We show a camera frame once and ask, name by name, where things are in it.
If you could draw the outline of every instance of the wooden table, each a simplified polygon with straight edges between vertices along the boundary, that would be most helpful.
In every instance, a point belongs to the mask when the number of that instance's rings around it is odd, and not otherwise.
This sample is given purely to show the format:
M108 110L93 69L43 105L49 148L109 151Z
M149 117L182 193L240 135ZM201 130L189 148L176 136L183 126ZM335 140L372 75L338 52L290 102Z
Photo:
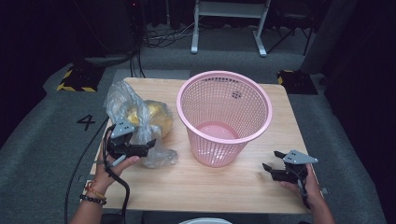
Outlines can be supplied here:
M303 202L283 189L262 163L284 169L274 151L291 149L306 152L288 95L280 85L262 84L273 104L273 119L259 138L249 142L236 160L222 168L202 165L191 154L189 139L176 107L177 93L185 80L128 77L125 79L144 100L168 104L174 125L163 139L166 148L178 153L176 165L149 169L138 163L126 169L121 178L131 188L128 209L231 213L308 213ZM105 208L121 208L125 196L122 185L108 189Z

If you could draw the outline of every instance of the mesh basket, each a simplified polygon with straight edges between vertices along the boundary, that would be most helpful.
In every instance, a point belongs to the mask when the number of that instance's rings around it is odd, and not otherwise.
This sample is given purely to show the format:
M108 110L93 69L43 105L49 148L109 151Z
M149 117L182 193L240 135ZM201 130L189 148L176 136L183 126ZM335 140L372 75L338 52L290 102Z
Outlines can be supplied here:
M202 164L230 164L270 124L272 106L251 79L210 71L187 80L177 95L177 112L187 128L191 152Z

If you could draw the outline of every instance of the plastic bag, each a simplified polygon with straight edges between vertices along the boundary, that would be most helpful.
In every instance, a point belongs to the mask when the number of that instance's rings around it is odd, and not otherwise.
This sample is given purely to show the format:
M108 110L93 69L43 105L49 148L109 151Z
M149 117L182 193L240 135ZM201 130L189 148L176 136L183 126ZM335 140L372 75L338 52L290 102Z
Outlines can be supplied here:
M148 156L141 158L146 167L161 168L176 164L177 152L163 146L163 136L167 135L173 124L172 111L165 103L145 102L128 83L120 81L111 85L108 91L106 112L113 123L118 119L128 119L138 126L131 144L145 145L157 139L155 146L148 151Z

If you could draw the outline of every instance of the beaded bracelet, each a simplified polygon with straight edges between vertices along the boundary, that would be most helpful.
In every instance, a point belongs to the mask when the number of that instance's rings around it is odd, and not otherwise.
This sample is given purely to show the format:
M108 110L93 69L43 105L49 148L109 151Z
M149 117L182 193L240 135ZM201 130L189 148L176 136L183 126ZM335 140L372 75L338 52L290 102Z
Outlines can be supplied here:
M99 203L99 204L102 204L102 205L107 204L106 200L100 200L100 199L97 199L97 198L91 198L91 197L88 197L85 194L79 195L79 198L81 200L88 201L88 202L91 202L91 203Z
M104 194L101 194L101 193L99 193L98 191L96 191L96 190L94 190L94 189L91 188L91 184L92 184L93 182L95 182L95 181L93 180L93 181L88 182L87 186L85 187L85 190L87 190L87 191L92 191L92 192L93 192L96 196L98 196L100 199L106 200L106 197L105 197Z

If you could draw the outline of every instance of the equipment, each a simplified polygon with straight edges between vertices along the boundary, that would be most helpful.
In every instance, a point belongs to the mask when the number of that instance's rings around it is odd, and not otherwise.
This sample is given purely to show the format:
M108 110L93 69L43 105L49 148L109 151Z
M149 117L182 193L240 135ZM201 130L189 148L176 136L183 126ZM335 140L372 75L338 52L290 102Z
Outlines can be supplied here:
M106 146L107 153L114 159L129 158L132 156L147 157L149 149L155 146L156 139L147 142L145 145L132 145L130 140L134 133L137 132L137 126L132 125L126 119L120 119L118 122L108 128L112 131L109 142Z
M305 189L305 179L308 175L306 171L307 163L316 163L318 159L305 155L295 149L292 149L288 154L274 151L276 157L280 158L285 162L285 170L274 170L271 166L263 163L264 170L269 172L275 181L288 181L293 184L297 184L301 195L303 196L303 202L307 208L309 208L306 198L308 194Z

